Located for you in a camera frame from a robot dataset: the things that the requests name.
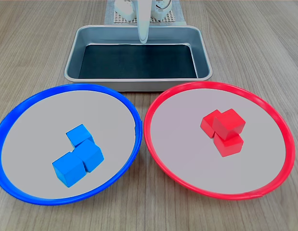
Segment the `toy block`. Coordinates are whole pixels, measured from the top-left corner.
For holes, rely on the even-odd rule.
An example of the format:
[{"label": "toy block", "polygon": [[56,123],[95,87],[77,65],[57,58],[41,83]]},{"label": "toy block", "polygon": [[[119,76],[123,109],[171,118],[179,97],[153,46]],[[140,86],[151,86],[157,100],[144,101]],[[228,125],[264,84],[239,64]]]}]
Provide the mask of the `toy block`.
[{"label": "toy block", "polygon": [[230,109],[214,118],[212,128],[223,140],[227,140],[241,134],[244,125],[245,121],[234,109]]},{"label": "toy block", "polygon": [[236,135],[228,140],[223,140],[218,134],[214,136],[214,144],[222,157],[239,153],[242,150],[244,141],[240,135]]},{"label": "toy block", "polygon": [[87,172],[92,172],[104,161],[101,149],[90,140],[82,142],[73,153],[82,160]]},{"label": "toy block", "polygon": [[220,114],[221,113],[219,110],[215,110],[202,119],[200,127],[211,139],[214,137],[215,134],[215,131],[212,128],[214,118]]},{"label": "toy block", "polygon": [[59,180],[67,187],[73,186],[86,175],[86,170],[81,159],[68,152],[52,163]]},{"label": "toy block", "polygon": [[66,135],[70,139],[74,148],[76,148],[85,140],[90,140],[91,142],[94,143],[93,137],[91,136],[91,134],[83,124],[70,130],[69,132],[66,133]]}]

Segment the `red block stack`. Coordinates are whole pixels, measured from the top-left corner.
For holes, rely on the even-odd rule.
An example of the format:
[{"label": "red block stack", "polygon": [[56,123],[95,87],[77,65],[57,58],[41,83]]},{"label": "red block stack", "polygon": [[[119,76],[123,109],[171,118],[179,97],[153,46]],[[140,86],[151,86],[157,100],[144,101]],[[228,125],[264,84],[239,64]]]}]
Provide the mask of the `red block stack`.
[{"label": "red block stack", "polygon": [[212,139],[222,157],[239,153],[244,141],[240,134],[245,121],[230,109],[224,113],[215,110],[202,119],[200,127]]}]

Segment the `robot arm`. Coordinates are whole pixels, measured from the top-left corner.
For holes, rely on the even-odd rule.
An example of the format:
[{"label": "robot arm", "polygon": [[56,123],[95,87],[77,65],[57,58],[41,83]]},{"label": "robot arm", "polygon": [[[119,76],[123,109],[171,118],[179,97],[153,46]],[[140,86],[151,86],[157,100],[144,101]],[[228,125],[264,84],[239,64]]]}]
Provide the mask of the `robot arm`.
[{"label": "robot arm", "polygon": [[163,20],[172,9],[171,0],[116,0],[115,11],[127,21],[137,17],[139,40],[147,43],[151,17]]}]

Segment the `blue cube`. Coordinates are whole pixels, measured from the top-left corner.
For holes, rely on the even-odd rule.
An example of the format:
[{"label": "blue cube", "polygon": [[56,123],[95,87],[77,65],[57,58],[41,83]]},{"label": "blue cube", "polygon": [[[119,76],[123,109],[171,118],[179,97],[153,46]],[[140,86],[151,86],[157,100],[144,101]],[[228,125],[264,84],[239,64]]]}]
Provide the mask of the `blue cube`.
[{"label": "blue cube", "polygon": [[87,172],[92,172],[104,161],[101,149],[90,140],[82,142],[73,153],[83,161]]},{"label": "blue cube", "polygon": [[91,134],[83,124],[70,130],[69,132],[66,133],[66,135],[70,139],[74,148],[76,148],[85,140],[90,140],[91,142],[94,143],[93,137],[91,136]]},{"label": "blue cube", "polygon": [[86,169],[81,159],[68,152],[52,163],[59,180],[67,187],[73,186],[86,175]]}]

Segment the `wood grain surface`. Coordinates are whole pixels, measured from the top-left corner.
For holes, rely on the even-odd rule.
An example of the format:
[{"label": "wood grain surface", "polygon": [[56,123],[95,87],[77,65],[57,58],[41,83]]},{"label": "wood grain surface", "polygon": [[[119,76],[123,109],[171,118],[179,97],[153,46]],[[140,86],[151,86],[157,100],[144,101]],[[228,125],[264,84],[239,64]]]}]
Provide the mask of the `wood grain surface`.
[{"label": "wood grain surface", "polygon": [[[87,200],[37,206],[0,187],[0,231],[298,231],[298,1],[182,1],[202,30],[212,81],[249,90],[288,123],[296,162],[288,180],[251,201],[191,192],[157,166],[145,143],[113,186]],[[0,1],[0,122],[20,102],[67,84],[76,30],[104,22],[105,1]],[[142,119],[157,93],[126,93]]]}]

